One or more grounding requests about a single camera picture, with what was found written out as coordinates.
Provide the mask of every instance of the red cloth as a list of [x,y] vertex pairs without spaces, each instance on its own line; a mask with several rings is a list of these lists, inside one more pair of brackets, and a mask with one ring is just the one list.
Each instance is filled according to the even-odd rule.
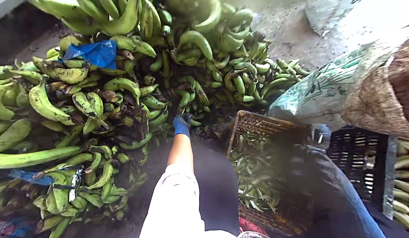
[[243,231],[255,231],[259,232],[260,234],[268,236],[266,233],[265,229],[263,227],[260,227],[250,221],[247,221],[246,219],[243,219],[241,217],[238,217],[239,220],[239,227],[241,229],[241,232]]

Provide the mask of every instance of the dirt ground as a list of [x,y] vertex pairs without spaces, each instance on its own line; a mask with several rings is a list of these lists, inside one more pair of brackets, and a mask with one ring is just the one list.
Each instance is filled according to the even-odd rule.
[[[301,58],[302,65],[313,71],[348,51],[344,44],[347,39],[340,36],[336,30],[324,37],[313,32],[304,12],[304,0],[241,0],[233,4],[238,7],[246,6],[257,13],[253,28],[260,30],[272,41],[269,50],[271,58]],[[13,63],[15,58],[30,61],[32,56],[45,57],[45,52],[58,45],[59,39],[68,33],[57,19],[24,3],[0,20],[0,65]],[[148,181],[130,200],[129,206],[133,212],[127,214],[128,220],[124,225],[105,227],[75,223],[67,229],[63,237],[138,237],[154,185],[165,168],[167,154],[162,154],[162,151],[149,154],[146,164],[146,170],[149,171]]]

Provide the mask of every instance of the blue glove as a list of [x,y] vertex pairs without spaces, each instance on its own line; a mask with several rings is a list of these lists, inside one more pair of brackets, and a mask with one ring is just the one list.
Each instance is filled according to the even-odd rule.
[[174,136],[178,134],[184,134],[188,136],[188,138],[190,138],[190,132],[189,132],[190,123],[186,122],[184,118],[182,117],[182,115],[177,115],[174,121],[172,122],[172,125],[174,125],[175,127]]

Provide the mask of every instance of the pile of plantains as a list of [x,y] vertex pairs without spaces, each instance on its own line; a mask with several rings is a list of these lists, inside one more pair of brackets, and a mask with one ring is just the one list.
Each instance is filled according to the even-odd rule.
[[[15,205],[3,193],[24,193],[40,210],[37,231],[51,229],[53,238],[75,221],[123,219],[129,195],[146,180],[148,151],[174,134],[169,114],[189,113],[206,131],[229,122],[226,110],[264,112],[309,74],[299,60],[268,58],[270,42],[250,27],[253,13],[219,0],[31,3],[82,35],[64,37],[44,59],[0,66],[0,169],[32,173],[29,182],[0,183],[0,213]],[[64,60],[71,45],[103,40],[117,47],[116,69]],[[124,164],[123,188],[115,175]],[[274,210],[276,199],[260,197],[250,203]]]

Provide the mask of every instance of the blue tarp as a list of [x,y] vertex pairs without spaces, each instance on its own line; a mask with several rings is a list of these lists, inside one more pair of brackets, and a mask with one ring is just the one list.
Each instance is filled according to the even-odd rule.
[[81,56],[92,65],[104,69],[116,69],[117,44],[115,41],[104,40],[95,44],[70,45],[62,60]]

